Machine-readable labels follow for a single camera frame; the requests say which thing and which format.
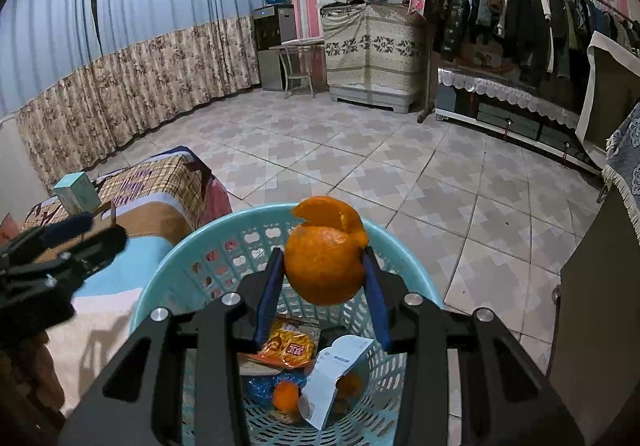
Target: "tile floor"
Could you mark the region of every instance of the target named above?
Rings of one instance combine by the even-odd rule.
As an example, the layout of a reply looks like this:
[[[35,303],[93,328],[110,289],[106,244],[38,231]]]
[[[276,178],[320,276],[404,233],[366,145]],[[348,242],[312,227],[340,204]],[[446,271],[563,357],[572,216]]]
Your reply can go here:
[[[577,171],[434,116],[417,124],[415,114],[326,93],[285,99],[255,89],[175,119],[91,175],[178,144],[210,166],[235,211],[325,194],[348,202],[411,249],[447,306],[491,307],[546,369],[551,291],[598,211],[598,190]],[[459,444],[454,370],[450,435]]]

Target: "snack wrapper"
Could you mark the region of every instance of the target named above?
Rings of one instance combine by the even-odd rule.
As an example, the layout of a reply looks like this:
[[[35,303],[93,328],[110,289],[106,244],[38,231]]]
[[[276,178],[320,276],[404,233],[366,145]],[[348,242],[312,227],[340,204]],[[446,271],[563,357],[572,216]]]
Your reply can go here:
[[[317,321],[279,314],[273,319],[269,339],[262,350],[248,357],[276,368],[299,368],[311,360],[319,339]]]

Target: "pink fabric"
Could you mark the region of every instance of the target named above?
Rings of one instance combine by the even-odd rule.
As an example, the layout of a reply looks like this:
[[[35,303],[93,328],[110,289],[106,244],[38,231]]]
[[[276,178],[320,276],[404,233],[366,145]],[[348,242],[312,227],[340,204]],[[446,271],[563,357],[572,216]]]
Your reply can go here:
[[[204,210],[200,216],[198,227],[201,228],[212,220],[224,217],[229,213],[231,213],[229,194],[218,179],[211,179],[207,184]]]

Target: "blue plastic wrapper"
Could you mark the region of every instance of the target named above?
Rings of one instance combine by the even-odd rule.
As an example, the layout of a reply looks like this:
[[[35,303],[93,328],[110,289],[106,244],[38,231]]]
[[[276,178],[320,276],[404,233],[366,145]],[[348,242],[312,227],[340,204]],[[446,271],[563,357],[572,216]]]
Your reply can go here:
[[[255,404],[269,407],[271,406],[273,389],[281,381],[293,381],[299,388],[302,388],[306,384],[306,377],[300,370],[288,370],[275,376],[247,377],[244,378],[244,394]]]

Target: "fringe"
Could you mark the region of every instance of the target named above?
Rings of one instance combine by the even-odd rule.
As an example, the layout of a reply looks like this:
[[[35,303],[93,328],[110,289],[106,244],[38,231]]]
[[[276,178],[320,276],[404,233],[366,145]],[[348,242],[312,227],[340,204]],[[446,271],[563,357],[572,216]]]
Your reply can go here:
[[[622,200],[625,203],[626,211],[629,214],[631,224],[636,231],[636,237],[640,242],[640,210],[638,209],[638,205],[636,204],[636,200],[634,199],[629,186],[626,184],[622,175],[615,171],[609,164],[607,164],[604,167],[604,170],[602,170],[602,178],[608,187],[613,184],[618,188],[618,191],[622,196]]]

